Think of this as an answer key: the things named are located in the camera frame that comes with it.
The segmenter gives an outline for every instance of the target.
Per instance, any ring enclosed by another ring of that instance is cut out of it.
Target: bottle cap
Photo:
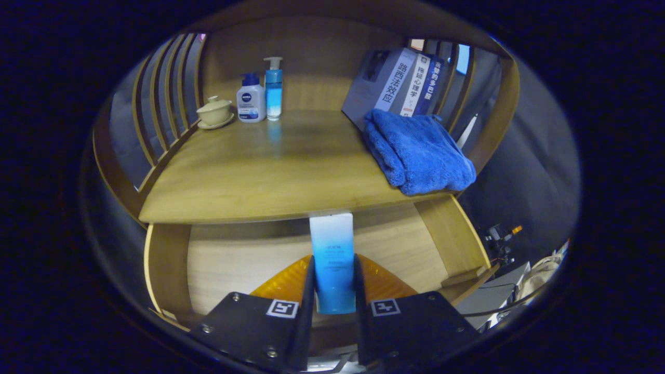
[[[245,77],[245,79],[243,79],[243,86],[253,86],[259,84],[259,77],[257,77],[256,74],[254,73],[247,73],[240,75],[243,75]]]

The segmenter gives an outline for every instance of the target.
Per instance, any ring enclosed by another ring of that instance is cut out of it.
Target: blue pump bottle
[[[282,115],[282,70],[279,68],[281,57],[266,57],[270,61],[270,70],[265,71],[265,106],[269,120],[278,120]]]

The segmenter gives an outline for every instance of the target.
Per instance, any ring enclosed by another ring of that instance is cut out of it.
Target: curved wooden frame
[[[189,128],[189,120],[187,119],[187,108],[185,107],[185,67],[187,65],[187,56],[190,54],[194,39],[197,34],[189,34],[187,38],[189,41],[185,43],[185,49],[182,51],[182,61],[178,67],[178,79],[176,79],[176,89],[178,90],[178,108],[180,109],[180,118],[185,128]]]
[[[154,53],[150,53],[138,68],[138,74],[136,75],[136,80],[134,81],[134,91],[132,93],[132,116],[134,117],[134,128],[136,129],[136,135],[138,136],[138,142],[141,144],[141,149],[146,155],[146,159],[148,159],[150,165],[155,166],[157,164],[157,156],[155,155],[155,150],[150,144],[150,138],[148,137],[148,132],[146,131],[146,124],[143,119],[143,103],[141,102],[143,79],[146,76],[148,63],[150,62],[153,54]]]
[[[185,42],[185,35],[178,36],[176,46],[174,47],[171,57],[169,57],[168,62],[166,63],[166,75],[164,77],[164,94],[166,97],[166,112],[168,113],[168,123],[171,127],[171,133],[177,138],[180,137],[180,127],[176,123],[176,115],[174,113],[174,98],[173,98],[173,82],[172,75],[173,69],[176,66],[176,57],[178,57],[178,52],[182,43]]]
[[[451,68],[454,74],[455,70],[457,69],[457,65]],[[473,84],[474,75],[475,75],[475,48],[469,47],[469,65],[467,66],[466,75],[464,76],[464,82],[462,82],[460,95],[458,96],[458,100],[455,103],[455,107],[453,108],[453,111],[448,120],[448,125],[447,125],[448,132],[453,131],[453,128],[455,128],[455,124],[457,124],[457,121],[460,118],[460,115],[462,114],[462,109],[464,109],[464,104],[466,104],[466,99],[469,96],[469,91],[471,85]]]
[[[184,57],[183,57],[184,62],[186,62],[187,54],[191,49],[195,37],[196,36],[192,36],[190,42],[186,47],[186,50],[184,51]],[[141,207],[146,201],[148,193],[150,193],[150,189],[153,187],[155,181],[157,181],[157,178],[159,177],[164,167],[166,167],[166,164],[173,158],[173,156],[180,149],[180,147],[182,147],[184,142],[186,142],[187,139],[189,139],[192,136],[192,134],[198,129],[198,126],[196,126],[198,124],[197,120],[192,125],[187,124],[185,126],[186,130],[183,133],[180,134],[179,131],[176,131],[174,133],[174,137],[176,139],[172,144],[167,144],[166,142],[167,137],[166,133],[164,132],[163,124],[161,121],[162,116],[159,107],[158,77],[160,75],[160,69],[164,64],[164,59],[165,59],[164,57],[166,55],[166,52],[178,38],[180,37],[175,37],[167,42],[167,45],[164,48],[164,50],[160,52],[159,55],[156,57],[158,59],[158,63],[156,64],[151,74],[152,78],[151,78],[151,87],[150,87],[150,101],[152,107],[152,116],[153,116],[155,129],[157,130],[158,138],[160,139],[160,144],[163,146],[165,150],[165,152],[163,152],[160,156],[157,156],[155,154],[154,149],[150,144],[150,139],[148,138],[146,125],[143,119],[143,110],[142,110],[142,101],[141,101],[141,90],[142,90],[143,80],[147,74],[148,64],[154,56],[155,53],[154,51],[151,52],[143,60],[143,62],[141,62],[138,74],[136,75],[136,79],[134,81],[134,88],[132,91],[132,117],[134,120],[134,128],[136,129],[136,134],[139,143],[141,144],[141,148],[144,151],[146,160],[148,160],[148,162],[152,166],[146,177],[143,179],[141,186],[138,188],[138,190],[134,188],[132,183],[129,181],[129,178],[127,178],[127,175],[125,174],[120,163],[116,159],[115,151],[113,151],[113,147],[111,145],[111,137],[109,132],[109,118],[110,118],[110,106],[111,106],[112,95],[109,96],[109,98],[106,100],[106,102],[100,109],[97,119],[93,124],[92,143],[93,143],[95,159],[97,161],[97,166],[99,167],[100,173],[102,174],[102,179],[108,186],[109,190],[111,190],[113,195],[116,197],[116,199],[120,202],[120,205],[122,205],[122,207],[129,213],[129,215],[135,221],[141,224],[144,228],[146,228],[147,225],[141,222],[138,219],[138,216],[141,211]],[[178,54],[178,49],[182,46],[183,42],[186,39],[184,36],[181,36],[181,38],[182,40],[177,44],[176,48],[172,51],[171,57],[169,58],[169,62],[167,65],[167,76],[169,75],[169,72],[172,71],[173,69],[174,61],[177,59],[176,56]],[[199,60],[197,60],[197,66],[195,67],[197,71],[199,69],[198,63]],[[182,65],[179,68],[178,74],[179,77],[184,78],[184,67]],[[178,88],[180,90],[180,101],[182,102],[184,97],[184,92],[183,92],[184,85],[182,84],[182,82],[180,82],[180,79],[178,79],[177,81],[178,81]],[[171,82],[170,80],[168,80],[165,88],[167,92],[166,95],[167,105],[171,96],[168,93],[172,92],[172,89],[173,87],[171,85]],[[183,118],[185,119],[185,121],[187,121],[186,110],[184,106],[181,108],[181,110],[183,111],[183,114],[185,116]],[[174,120],[174,113],[172,107],[168,110],[168,121],[173,127],[175,124],[175,120]]]
[[[173,45],[174,41],[175,39],[170,39],[166,43],[162,51],[155,56],[156,63],[154,69],[152,70],[152,76],[150,77],[150,110],[152,114],[152,125],[155,128],[157,139],[159,139],[160,145],[162,146],[162,149],[164,151],[169,150],[170,144],[168,142],[168,136],[166,135],[166,130],[164,130],[164,126],[162,126],[163,120],[162,120],[162,105],[160,104],[160,95],[159,95],[160,92],[159,78],[162,72],[162,67],[164,66],[164,59],[166,57],[166,53],[168,53],[168,50]]]
[[[475,48],[483,48],[499,55],[502,66],[501,86],[495,108],[487,120],[485,128],[481,133],[476,146],[471,150],[469,158],[473,162],[476,172],[480,173],[489,157],[498,147],[508,124],[515,112],[519,96],[519,72],[517,65],[510,54],[496,43],[491,37],[477,30],[472,25],[454,17],[440,9],[433,8],[427,4],[414,2],[407,7],[399,0],[388,0],[389,3],[373,0],[360,0],[353,4],[339,7],[337,4],[322,3],[316,1],[304,2],[296,0],[285,4],[268,0],[250,0],[230,7],[229,9],[212,15],[207,19],[196,23],[188,30],[201,30],[208,34],[210,31],[219,30],[218,27],[229,27],[250,21],[257,21],[268,17],[279,17],[285,15],[314,15],[334,18],[346,18],[355,21],[363,21],[375,27],[383,29],[394,29],[403,36],[422,37],[423,39],[447,39],[453,40],[455,45],[451,55],[451,63],[445,81],[445,91],[436,110],[440,112],[443,103],[448,99],[452,79],[459,58],[459,43],[471,47],[469,57],[469,71],[463,83],[460,96],[454,109],[454,115],[450,119],[450,130],[455,126],[460,112],[464,109],[469,88],[473,82]],[[376,6],[369,20],[360,19],[368,14],[369,6]],[[393,13],[392,9],[405,9],[404,13]],[[139,213],[146,201],[148,194],[160,177],[168,162],[176,152],[197,130],[196,124],[190,126],[187,120],[184,95],[184,74],[188,55],[191,52],[196,34],[181,35],[176,43],[172,55],[167,62],[167,112],[168,121],[172,128],[177,127],[174,119],[174,107],[172,106],[172,87],[170,74],[179,60],[178,53],[182,52],[181,63],[176,73],[176,91],[178,92],[178,108],[182,116],[185,131],[180,134],[174,132],[176,141],[166,144],[166,136],[161,127],[161,113],[158,107],[158,77],[160,68],[164,63],[164,55],[175,39],[169,41],[168,46],[158,56],[156,69],[152,73],[151,100],[153,117],[156,120],[156,129],[160,144],[165,152],[157,157],[151,147],[146,135],[146,129],[142,118],[140,102],[140,90],[145,77],[148,62],[153,54],[149,55],[141,64],[134,85],[134,124],[144,154],[152,169],[143,180],[141,187],[135,191],[133,185],[128,181],[118,161],[115,159],[110,144],[108,131],[108,114],[110,110],[110,99],[100,111],[100,116],[95,123],[93,141],[94,151],[102,177],[113,192],[114,196],[127,209],[127,211],[138,221]],[[206,48],[205,42],[213,35],[207,35],[201,49],[198,52],[197,66],[195,67],[195,87],[197,105],[202,105],[203,89],[200,84],[200,61]],[[471,222],[468,220],[462,207],[457,200],[449,194],[438,194],[426,197],[429,200],[414,203],[422,223],[424,223],[436,249],[443,261],[450,280],[442,283],[439,289],[452,303],[457,303],[475,288],[482,284],[495,268],[490,267],[489,259],[484,251],[482,243],[478,238]],[[151,223],[146,236],[144,254],[144,270],[146,275],[146,287],[154,304],[155,312],[169,323],[187,330],[198,324],[203,317],[194,311],[192,299],[188,289],[188,245],[190,237],[190,224],[163,224]]]

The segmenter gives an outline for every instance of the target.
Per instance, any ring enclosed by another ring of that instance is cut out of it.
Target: book spine
[[[402,105],[402,110],[400,111],[400,116],[411,117],[414,115],[416,110],[416,105],[418,104],[418,98],[422,94],[423,86],[425,83],[425,78],[427,75],[427,70],[430,66],[430,58],[421,55],[418,53],[416,56],[416,66],[414,69],[414,74],[411,77],[411,82],[408,85],[408,93],[406,94],[406,99]]]
[[[430,61],[430,68],[427,72],[425,84],[423,86],[420,99],[418,100],[418,104],[416,105],[414,116],[431,113],[431,109],[434,107],[436,99],[436,95],[434,93],[440,85],[442,66],[442,61],[439,58],[432,56],[432,60]]]
[[[410,51],[407,48],[403,48],[400,53],[400,58],[395,63],[395,66],[390,72],[390,76],[386,81],[386,84],[379,94],[378,100],[374,105],[375,108],[388,111],[390,110],[390,105],[392,104],[397,92],[402,87],[404,78],[406,77],[409,69],[413,65],[414,60],[416,59],[416,53]]]

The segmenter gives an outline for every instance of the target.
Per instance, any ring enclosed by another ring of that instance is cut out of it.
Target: saucer
[[[229,115],[229,118],[227,118],[223,122],[220,122],[218,124],[214,124],[212,126],[206,126],[206,125],[202,124],[203,123],[202,121],[199,121],[198,126],[199,126],[200,129],[203,129],[203,130],[215,130],[216,128],[220,128],[220,127],[224,126],[225,124],[231,122],[231,120],[233,119],[234,116],[235,116],[235,113],[231,113],[231,115]]]

